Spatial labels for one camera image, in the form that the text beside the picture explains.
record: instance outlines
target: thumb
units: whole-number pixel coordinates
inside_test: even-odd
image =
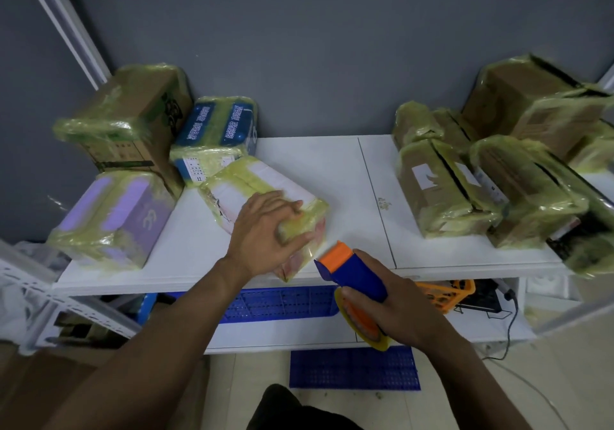
[[[349,286],[342,287],[342,295],[358,308],[364,310],[369,317],[380,324],[386,314],[386,307]]]
[[[289,240],[284,246],[282,250],[282,256],[284,260],[290,258],[296,251],[300,251],[303,249],[311,240],[316,237],[316,234],[313,231],[306,232],[300,234],[291,240]]]

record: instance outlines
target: person's right hand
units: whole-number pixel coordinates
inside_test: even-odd
[[[348,286],[342,288],[343,297],[364,310],[390,338],[426,354],[442,341],[461,338],[416,283],[395,275],[366,252],[354,249],[354,253],[382,280],[388,297],[379,303]]]

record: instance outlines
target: purple stripe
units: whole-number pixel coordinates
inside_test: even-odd
[[[106,232],[120,228],[148,187],[149,181],[145,178],[136,178],[131,181],[117,204],[109,212],[107,219],[100,225],[100,229]]]
[[[82,223],[85,213],[90,210],[98,196],[110,183],[111,178],[109,176],[96,179],[96,181],[91,183],[91,186],[88,187],[73,209],[68,212],[68,215],[65,216],[58,228],[61,231],[72,231],[78,227]]]

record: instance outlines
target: orange plastic basket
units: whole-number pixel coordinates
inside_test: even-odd
[[[475,292],[475,282],[472,279],[457,279],[452,286],[440,286],[430,283],[416,283],[435,307],[446,314],[465,297]]]

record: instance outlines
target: blue plastic basket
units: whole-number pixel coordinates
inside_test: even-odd
[[[420,391],[411,348],[292,351],[291,388]]]
[[[262,322],[330,317],[339,312],[336,286],[295,286],[243,289],[234,298],[220,323]],[[180,297],[181,292],[167,293]]]

